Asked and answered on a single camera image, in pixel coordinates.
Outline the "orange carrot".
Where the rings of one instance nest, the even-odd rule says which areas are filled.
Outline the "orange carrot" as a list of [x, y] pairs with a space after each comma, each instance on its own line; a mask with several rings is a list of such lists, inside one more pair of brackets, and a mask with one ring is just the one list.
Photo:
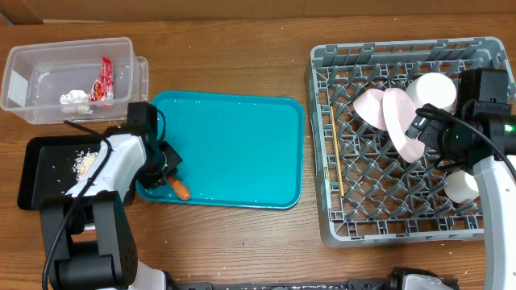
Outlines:
[[170, 176], [168, 178], [168, 183], [180, 200], [188, 201], [190, 199], [189, 189], [175, 176]]

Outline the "pink plate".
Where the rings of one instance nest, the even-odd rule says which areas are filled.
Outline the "pink plate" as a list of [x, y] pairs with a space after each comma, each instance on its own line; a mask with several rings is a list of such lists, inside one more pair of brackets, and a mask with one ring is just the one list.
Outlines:
[[408, 163], [420, 159], [425, 144], [406, 136], [406, 130], [416, 118], [416, 106], [406, 92], [399, 88], [384, 91], [382, 110], [390, 140], [398, 154]]

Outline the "pale green cup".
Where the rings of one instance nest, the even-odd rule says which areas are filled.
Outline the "pale green cup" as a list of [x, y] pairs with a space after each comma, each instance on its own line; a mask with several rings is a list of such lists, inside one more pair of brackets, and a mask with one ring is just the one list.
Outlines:
[[446, 111], [450, 111], [457, 95], [452, 79], [436, 72], [423, 74], [412, 81], [406, 93], [417, 108], [432, 104]]

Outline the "pink bowl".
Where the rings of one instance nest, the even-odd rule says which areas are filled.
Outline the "pink bowl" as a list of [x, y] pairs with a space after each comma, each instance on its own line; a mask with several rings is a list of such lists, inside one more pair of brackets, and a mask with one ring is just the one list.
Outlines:
[[355, 112], [369, 125], [386, 131], [382, 100], [385, 92], [379, 89], [367, 89], [354, 102]]

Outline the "pile of rice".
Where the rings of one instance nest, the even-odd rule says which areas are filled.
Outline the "pile of rice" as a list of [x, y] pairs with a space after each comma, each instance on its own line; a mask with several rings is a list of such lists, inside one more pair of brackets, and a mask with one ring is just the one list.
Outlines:
[[72, 167], [73, 172], [76, 174], [76, 181], [83, 180], [85, 174], [88, 172], [89, 168], [97, 158], [97, 152], [91, 151], [81, 151], [78, 153], [75, 164]]

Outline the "red snack wrapper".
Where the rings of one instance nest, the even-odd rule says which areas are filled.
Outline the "red snack wrapper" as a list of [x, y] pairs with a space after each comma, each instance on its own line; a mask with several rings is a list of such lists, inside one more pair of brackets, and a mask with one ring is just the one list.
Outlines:
[[101, 72], [95, 80], [89, 93], [89, 101], [104, 102], [112, 100], [114, 96], [113, 62], [103, 57]]

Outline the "wooden chopstick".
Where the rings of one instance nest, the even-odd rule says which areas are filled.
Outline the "wooden chopstick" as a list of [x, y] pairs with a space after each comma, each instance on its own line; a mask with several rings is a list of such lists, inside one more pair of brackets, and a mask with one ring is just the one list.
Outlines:
[[334, 149], [335, 149], [335, 162], [336, 162], [338, 182], [339, 182], [339, 194], [340, 194], [341, 198], [344, 198], [342, 168], [341, 168], [340, 154], [339, 154], [339, 140], [338, 140], [338, 136], [336, 134], [334, 110], [333, 110], [333, 107], [331, 107], [331, 106], [330, 106], [330, 121], [331, 121], [333, 144], [334, 144]]

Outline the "white tissue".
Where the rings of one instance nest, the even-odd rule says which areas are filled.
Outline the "white tissue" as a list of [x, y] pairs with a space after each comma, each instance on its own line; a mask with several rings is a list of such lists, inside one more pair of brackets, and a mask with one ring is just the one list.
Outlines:
[[70, 90], [60, 96], [61, 111], [66, 114], [92, 114], [88, 105], [89, 94], [84, 90]]

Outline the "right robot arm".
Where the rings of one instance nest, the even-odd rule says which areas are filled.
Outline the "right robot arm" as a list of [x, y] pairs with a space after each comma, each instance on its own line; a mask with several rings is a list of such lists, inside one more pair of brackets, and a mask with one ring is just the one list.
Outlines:
[[405, 131], [474, 176], [483, 205], [487, 289], [515, 287], [515, 116], [508, 87], [505, 69], [461, 72], [456, 112], [426, 104]]

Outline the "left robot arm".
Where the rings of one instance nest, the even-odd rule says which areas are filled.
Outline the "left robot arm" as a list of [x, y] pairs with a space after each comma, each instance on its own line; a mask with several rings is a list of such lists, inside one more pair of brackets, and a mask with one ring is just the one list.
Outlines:
[[177, 179], [182, 159], [165, 141], [164, 114], [132, 102], [127, 120], [102, 134], [96, 159], [62, 197], [40, 209], [45, 248], [44, 289], [174, 289], [167, 271], [139, 261], [124, 201], [132, 184], [188, 189]]

